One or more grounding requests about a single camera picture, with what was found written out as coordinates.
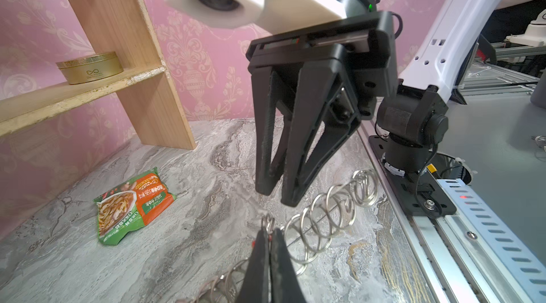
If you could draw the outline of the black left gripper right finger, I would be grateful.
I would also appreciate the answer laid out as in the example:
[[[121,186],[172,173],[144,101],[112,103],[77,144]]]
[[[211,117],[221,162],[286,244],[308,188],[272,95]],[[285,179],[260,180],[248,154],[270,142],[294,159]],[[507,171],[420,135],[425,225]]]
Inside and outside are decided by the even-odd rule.
[[[271,236],[270,276],[272,302],[307,302],[299,286],[283,232],[279,228],[276,228]]]

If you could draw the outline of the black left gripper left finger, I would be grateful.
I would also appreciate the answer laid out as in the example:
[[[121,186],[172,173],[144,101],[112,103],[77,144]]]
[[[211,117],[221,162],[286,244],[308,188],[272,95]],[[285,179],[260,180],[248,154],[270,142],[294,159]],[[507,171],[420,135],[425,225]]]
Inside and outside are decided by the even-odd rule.
[[[270,294],[270,241],[265,229],[257,233],[255,245],[237,296],[237,303],[268,303]]]

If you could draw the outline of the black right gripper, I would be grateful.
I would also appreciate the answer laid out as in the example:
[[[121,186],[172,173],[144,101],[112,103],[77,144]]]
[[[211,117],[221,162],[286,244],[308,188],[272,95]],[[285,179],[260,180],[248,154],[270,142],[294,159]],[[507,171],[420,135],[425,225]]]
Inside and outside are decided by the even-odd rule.
[[[250,43],[257,193],[271,195],[284,172],[281,202],[297,206],[361,117],[371,119],[377,99],[395,94],[393,18],[376,11]],[[277,110],[284,128],[272,155]]]

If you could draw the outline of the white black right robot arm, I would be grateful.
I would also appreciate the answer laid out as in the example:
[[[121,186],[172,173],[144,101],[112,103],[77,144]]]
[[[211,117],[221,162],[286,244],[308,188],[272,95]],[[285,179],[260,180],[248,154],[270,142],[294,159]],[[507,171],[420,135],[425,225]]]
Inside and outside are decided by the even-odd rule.
[[[282,31],[246,53],[257,133],[256,191],[282,185],[297,206],[325,163],[364,119],[388,134],[384,167],[408,191],[448,129],[447,103],[462,65],[502,0],[446,0],[415,59],[395,66],[395,15],[378,0],[340,0],[345,19]]]

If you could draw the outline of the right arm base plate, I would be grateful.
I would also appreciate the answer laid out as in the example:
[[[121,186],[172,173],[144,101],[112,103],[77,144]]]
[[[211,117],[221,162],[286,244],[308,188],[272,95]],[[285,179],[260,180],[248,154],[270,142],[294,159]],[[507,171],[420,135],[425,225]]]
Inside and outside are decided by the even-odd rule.
[[[431,173],[426,171],[419,179],[417,174],[404,177],[394,175],[385,167],[383,160],[388,143],[377,135],[369,137],[368,142],[375,158],[380,162],[380,170],[385,174],[392,193],[407,216],[437,219],[456,213],[455,204]]]

